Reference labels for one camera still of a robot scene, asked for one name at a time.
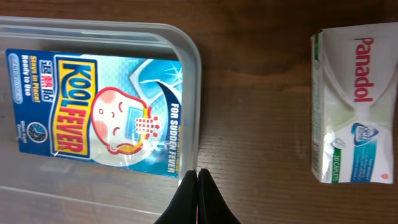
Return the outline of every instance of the cartoon face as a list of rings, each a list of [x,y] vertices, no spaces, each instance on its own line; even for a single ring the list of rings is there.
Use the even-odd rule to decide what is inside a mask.
[[[110,153],[131,155],[142,149],[153,132],[150,111],[141,99],[107,87],[95,96],[91,122],[98,139]],[[147,129],[141,129],[144,123]]]

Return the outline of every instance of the wooden table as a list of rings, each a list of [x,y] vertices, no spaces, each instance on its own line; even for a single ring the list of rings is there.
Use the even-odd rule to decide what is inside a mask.
[[[320,184],[310,169],[310,36],[398,21],[398,2],[0,0],[0,15],[161,22],[188,33],[203,60],[198,168],[211,171],[241,223],[398,223],[397,184]]]

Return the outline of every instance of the clear plastic tray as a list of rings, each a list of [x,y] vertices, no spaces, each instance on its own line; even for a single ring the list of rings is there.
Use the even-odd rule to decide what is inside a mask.
[[[6,49],[179,59],[184,74],[179,178],[19,152]],[[90,216],[96,220],[108,213],[115,218],[110,218],[111,222],[118,222],[119,215],[121,221],[153,223],[167,207],[184,173],[196,169],[200,86],[198,50],[176,27],[0,17],[0,222],[20,223],[31,217],[47,223],[56,217],[52,213],[58,213],[57,223],[74,218],[83,223]]]

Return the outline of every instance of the black object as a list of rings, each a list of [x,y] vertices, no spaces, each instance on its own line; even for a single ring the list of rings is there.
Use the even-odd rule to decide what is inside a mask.
[[[155,224],[240,224],[229,210],[207,169],[190,170],[182,179],[170,205]]]

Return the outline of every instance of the green stripe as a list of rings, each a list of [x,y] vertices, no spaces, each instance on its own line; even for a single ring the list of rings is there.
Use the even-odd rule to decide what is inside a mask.
[[[337,184],[340,178],[340,164],[341,164],[341,149],[335,147],[335,152],[333,153],[332,162],[332,183]]]
[[[315,60],[318,60],[318,51],[319,51],[319,34],[315,36],[315,45],[314,45],[314,57]]]

